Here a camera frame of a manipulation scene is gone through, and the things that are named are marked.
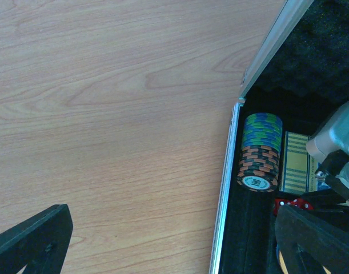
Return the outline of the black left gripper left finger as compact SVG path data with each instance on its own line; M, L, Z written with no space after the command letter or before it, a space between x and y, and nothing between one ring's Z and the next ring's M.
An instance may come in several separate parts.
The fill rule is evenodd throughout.
M0 234L0 273L60 273L73 221L67 204L55 204Z

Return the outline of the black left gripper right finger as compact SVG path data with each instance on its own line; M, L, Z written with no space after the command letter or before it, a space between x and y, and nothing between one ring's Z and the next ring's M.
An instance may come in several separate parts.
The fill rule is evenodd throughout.
M288 273L349 273L349 233L312 211L281 207L275 236Z

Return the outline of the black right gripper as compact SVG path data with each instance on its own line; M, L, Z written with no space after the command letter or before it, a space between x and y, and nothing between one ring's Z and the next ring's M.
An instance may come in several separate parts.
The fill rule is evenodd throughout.
M314 216L349 233L349 155L342 150L328 154L315 178L330 188L302 198L314 207Z

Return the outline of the blue playing card box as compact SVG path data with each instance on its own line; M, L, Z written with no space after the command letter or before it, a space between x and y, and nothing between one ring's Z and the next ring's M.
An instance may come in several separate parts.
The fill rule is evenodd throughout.
M315 177L320 164L306 150L309 138L308 135L285 132L280 191L301 195L330 188Z

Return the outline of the red die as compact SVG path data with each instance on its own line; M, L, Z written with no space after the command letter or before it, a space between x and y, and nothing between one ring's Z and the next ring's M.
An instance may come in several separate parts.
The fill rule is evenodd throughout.
M306 210L306 211L313 211L314 210L314 207L311 205L311 203L307 202L306 200L304 200L302 198L296 198L293 200L276 198L274 200L274 207L273 207L274 216L277 216L280 208L284 207L284 206L297 207L297 208L300 208L300 209Z

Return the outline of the brown poker chip stack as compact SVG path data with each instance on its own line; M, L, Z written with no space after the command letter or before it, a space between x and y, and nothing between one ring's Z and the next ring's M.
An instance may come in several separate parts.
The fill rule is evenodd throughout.
M273 192L278 188L280 152L265 145L241 149L236 181L254 192Z

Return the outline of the blue poker chip stack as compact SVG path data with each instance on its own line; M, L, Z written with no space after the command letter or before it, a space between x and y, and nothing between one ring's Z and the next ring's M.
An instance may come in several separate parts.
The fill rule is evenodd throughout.
M282 131L280 117L266 112L251 114L244 121L242 147L267 146L280 152Z

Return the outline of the aluminium poker case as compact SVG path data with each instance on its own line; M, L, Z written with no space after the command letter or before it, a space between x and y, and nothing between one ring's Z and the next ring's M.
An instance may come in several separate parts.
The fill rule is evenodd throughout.
M285 1L232 110L210 273L349 273L349 1Z

